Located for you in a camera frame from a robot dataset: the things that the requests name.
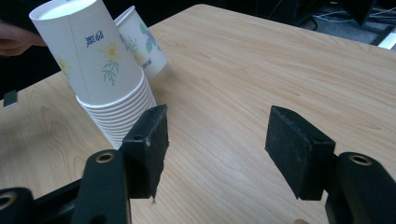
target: screw hole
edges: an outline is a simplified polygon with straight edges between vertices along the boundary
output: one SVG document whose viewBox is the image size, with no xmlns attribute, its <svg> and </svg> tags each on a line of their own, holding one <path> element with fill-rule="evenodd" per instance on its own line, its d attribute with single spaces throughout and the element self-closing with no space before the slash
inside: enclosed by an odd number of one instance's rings
<svg viewBox="0 0 396 224">
<path fill-rule="evenodd" d="M 96 162 L 98 163 L 105 163 L 108 161 L 112 161 L 114 159 L 114 154 L 110 152 L 105 152 L 100 154 L 99 156 L 96 157 Z"/>
<path fill-rule="evenodd" d="M 0 195 L 0 211 L 12 205 L 15 199 L 17 199 L 15 192 L 6 192 Z"/>
<path fill-rule="evenodd" d="M 349 159 L 359 165 L 369 166 L 373 164 L 369 159 L 359 155 L 351 155 L 349 156 Z"/>
<path fill-rule="evenodd" d="M 93 217 L 90 222 L 90 224 L 105 224 L 105 223 L 107 223 L 107 217 L 102 215 Z"/>
</svg>

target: stack of paper cups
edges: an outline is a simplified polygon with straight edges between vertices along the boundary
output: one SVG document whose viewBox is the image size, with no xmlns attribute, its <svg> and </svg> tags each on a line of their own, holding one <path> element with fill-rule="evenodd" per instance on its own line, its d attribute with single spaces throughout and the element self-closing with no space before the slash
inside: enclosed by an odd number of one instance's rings
<svg viewBox="0 0 396 224">
<path fill-rule="evenodd" d="M 81 106 L 119 148 L 140 115 L 156 103 L 102 0 L 52 0 L 30 18 Z"/>
</svg>

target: paper cup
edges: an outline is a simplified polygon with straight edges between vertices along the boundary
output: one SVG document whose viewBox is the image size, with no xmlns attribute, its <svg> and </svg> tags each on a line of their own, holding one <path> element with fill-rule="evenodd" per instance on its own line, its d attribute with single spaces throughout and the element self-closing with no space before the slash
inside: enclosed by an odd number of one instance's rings
<svg viewBox="0 0 396 224">
<path fill-rule="evenodd" d="M 115 149 L 119 149 L 120 146 L 122 145 L 122 139 L 131 130 L 131 128 L 138 121 L 138 119 L 143 114 L 143 112 L 146 111 L 147 109 L 154 107 L 155 105 L 153 105 L 153 104 L 145 105 L 139 114 L 135 115 L 133 118 L 130 118 L 127 122 L 124 121 L 123 123 L 120 123 L 120 124 L 115 122 L 113 124 L 115 129 L 111 129 L 111 127 L 108 128 L 107 126 L 104 126 L 104 125 L 99 125 L 97 122 L 95 122 L 94 119 L 93 119 L 93 122 L 96 123 L 98 128 L 106 136 L 107 140 L 111 143 L 111 145 Z"/>
<path fill-rule="evenodd" d="M 129 7 L 114 22 L 137 64 L 144 69 L 146 76 L 155 77 L 165 67 L 167 58 L 135 8 Z"/>
<path fill-rule="evenodd" d="M 141 70 L 102 0 L 52 0 L 29 17 L 81 102 L 108 105 L 138 86 Z"/>
<path fill-rule="evenodd" d="M 126 105 L 131 104 L 135 99 L 139 98 L 141 94 L 146 92 L 145 88 L 147 87 L 147 85 L 149 83 L 143 73 L 143 70 L 141 68 L 139 68 L 139 69 L 141 70 L 139 84 L 129 94 L 122 97 L 118 101 L 115 101 L 115 102 L 113 102 L 111 104 L 107 104 L 107 105 L 91 105 L 91 104 L 85 104 L 84 102 L 82 102 L 79 99 L 78 96 L 76 96 L 78 102 L 86 110 L 88 110 L 94 114 L 102 114 L 102 113 L 108 114 L 111 112 L 118 113 L 120 110 L 124 109 Z"/>
<path fill-rule="evenodd" d="M 96 116 L 94 114 L 91 115 L 93 119 L 97 119 L 100 123 L 107 124 L 107 123 L 112 123 L 115 120 L 118 119 L 124 119 L 126 116 L 132 116 L 134 114 L 138 114 L 140 111 L 140 107 L 151 103 L 151 98 L 149 97 L 149 94 L 146 94 L 144 98 L 140 99 L 139 102 L 136 102 L 136 104 L 133 104 L 132 106 L 128 106 L 127 110 L 121 111 L 120 113 L 113 113 L 109 115 L 103 115 L 103 116 Z"/>
<path fill-rule="evenodd" d="M 131 112 L 128 111 L 127 113 L 120 114 L 119 116 L 110 119 L 97 119 L 93 116 L 92 119 L 94 119 L 101 127 L 109 130 L 117 130 L 121 129 L 121 127 L 125 125 L 128 125 L 130 122 L 134 122 L 135 119 L 138 119 L 144 112 L 143 109 L 148 108 L 149 105 L 151 105 L 151 101 L 147 99 L 146 102 L 136 105 L 136 107 L 134 107 Z"/>
</svg>

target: finger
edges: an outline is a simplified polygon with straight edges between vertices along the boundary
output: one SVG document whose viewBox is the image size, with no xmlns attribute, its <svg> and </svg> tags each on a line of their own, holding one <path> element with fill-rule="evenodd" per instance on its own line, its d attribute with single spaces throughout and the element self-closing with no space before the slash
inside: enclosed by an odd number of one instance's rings
<svg viewBox="0 0 396 224">
<path fill-rule="evenodd" d="M 31 45 L 24 44 L 15 49 L 0 49 L 1 56 L 18 56 L 24 53 L 27 49 L 29 49 Z"/>
<path fill-rule="evenodd" d="M 0 21 L 0 38 L 13 39 L 36 46 L 46 46 L 46 43 L 41 36 L 4 21 Z"/>
<path fill-rule="evenodd" d="M 9 40 L 9 39 L 0 39 L 0 49 L 2 49 L 2 50 L 17 49 L 23 45 L 25 45 L 25 43 L 22 43 L 20 41 Z"/>
</svg>

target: floor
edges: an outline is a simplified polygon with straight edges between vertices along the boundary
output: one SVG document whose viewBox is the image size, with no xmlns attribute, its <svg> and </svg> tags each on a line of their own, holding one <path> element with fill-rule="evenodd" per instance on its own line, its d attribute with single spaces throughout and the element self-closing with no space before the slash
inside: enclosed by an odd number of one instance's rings
<svg viewBox="0 0 396 224">
<path fill-rule="evenodd" d="M 395 24 L 372 21 L 367 21 L 363 26 L 360 26 L 356 21 L 350 19 L 347 13 L 342 11 L 344 10 L 339 6 L 328 5 L 322 7 L 314 14 L 313 18 L 308 19 L 300 27 L 377 46 L 396 26 Z M 339 16 L 334 17 L 334 14 L 321 16 L 334 12 L 339 12 L 337 13 Z M 383 15 L 391 15 L 393 17 L 393 22 L 396 21 L 395 9 L 391 12 L 383 13 Z"/>
</svg>

